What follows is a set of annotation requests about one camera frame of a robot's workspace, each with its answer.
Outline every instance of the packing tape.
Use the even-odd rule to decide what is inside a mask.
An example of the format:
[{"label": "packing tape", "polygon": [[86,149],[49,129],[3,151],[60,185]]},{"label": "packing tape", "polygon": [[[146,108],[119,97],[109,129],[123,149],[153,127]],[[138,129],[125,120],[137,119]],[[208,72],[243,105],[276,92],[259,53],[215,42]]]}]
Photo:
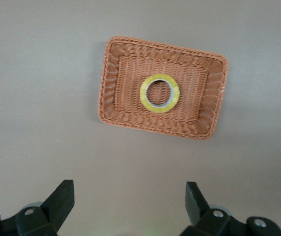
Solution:
[{"label": "packing tape", "polygon": [[[149,86],[155,81],[164,81],[171,90],[168,101],[161,105],[153,104],[147,97]],[[150,111],[155,113],[164,113],[170,111],[179,101],[180,89],[175,79],[167,74],[154,74],[149,76],[140,87],[140,99],[143,105]]]}]

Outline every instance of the metal screw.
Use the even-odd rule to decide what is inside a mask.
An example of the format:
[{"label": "metal screw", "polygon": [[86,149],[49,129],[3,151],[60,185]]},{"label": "metal screw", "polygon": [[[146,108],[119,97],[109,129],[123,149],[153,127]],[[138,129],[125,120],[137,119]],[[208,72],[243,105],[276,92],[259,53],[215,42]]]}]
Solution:
[{"label": "metal screw", "polygon": [[223,218],[223,216],[224,216],[224,214],[221,211],[219,211],[219,210],[215,210],[213,212],[213,214],[214,214],[214,216],[216,216],[218,218]]},{"label": "metal screw", "polygon": [[265,228],[265,227],[267,226],[266,223],[265,223],[265,221],[263,221],[263,220],[261,220],[261,219],[255,219],[255,220],[254,220],[254,223],[255,223],[257,226],[263,227],[263,228]]},{"label": "metal screw", "polygon": [[24,215],[31,215],[33,214],[34,210],[33,209],[29,209],[29,210],[26,210]]}]

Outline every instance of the woven tray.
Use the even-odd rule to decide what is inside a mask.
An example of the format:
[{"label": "woven tray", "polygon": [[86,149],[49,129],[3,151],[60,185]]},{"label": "woven tray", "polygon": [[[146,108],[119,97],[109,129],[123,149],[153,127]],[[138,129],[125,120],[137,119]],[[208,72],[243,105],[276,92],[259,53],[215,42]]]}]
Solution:
[{"label": "woven tray", "polygon": [[[154,113],[140,99],[142,83],[168,74],[180,89],[173,109]],[[222,55],[134,38],[111,38],[105,48],[98,114],[102,122],[191,139],[215,130],[228,73]],[[165,82],[153,83],[148,99],[162,104],[170,96]]]}]

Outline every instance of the tape roll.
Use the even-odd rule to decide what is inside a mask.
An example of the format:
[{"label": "tape roll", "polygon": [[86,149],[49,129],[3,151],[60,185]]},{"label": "tape roll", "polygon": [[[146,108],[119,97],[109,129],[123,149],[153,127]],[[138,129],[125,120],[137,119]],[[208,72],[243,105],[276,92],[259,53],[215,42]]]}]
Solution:
[{"label": "tape roll", "polygon": [[[164,81],[168,84],[171,90],[168,101],[161,105],[153,104],[147,97],[149,86],[155,81]],[[140,99],[143,105],[150,111],[155,113],[164,113],[170,111],[179,101],[180,89],[174,78],[167,74],[155,74],[149,76],[140,87]]]}]

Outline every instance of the floor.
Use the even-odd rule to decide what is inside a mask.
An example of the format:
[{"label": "floor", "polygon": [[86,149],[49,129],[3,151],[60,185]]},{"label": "floor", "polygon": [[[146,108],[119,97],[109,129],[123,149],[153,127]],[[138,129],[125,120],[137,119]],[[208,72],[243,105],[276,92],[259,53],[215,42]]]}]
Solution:
[{"label": "floor", "polygon": [[[225,55],[218,126],[205,141],[103,124],[107,40]],[[281,0],[0,0],[0,214],[73,179],[60,236],[179,235],[185,184],[245,222],[281,227]]]}]

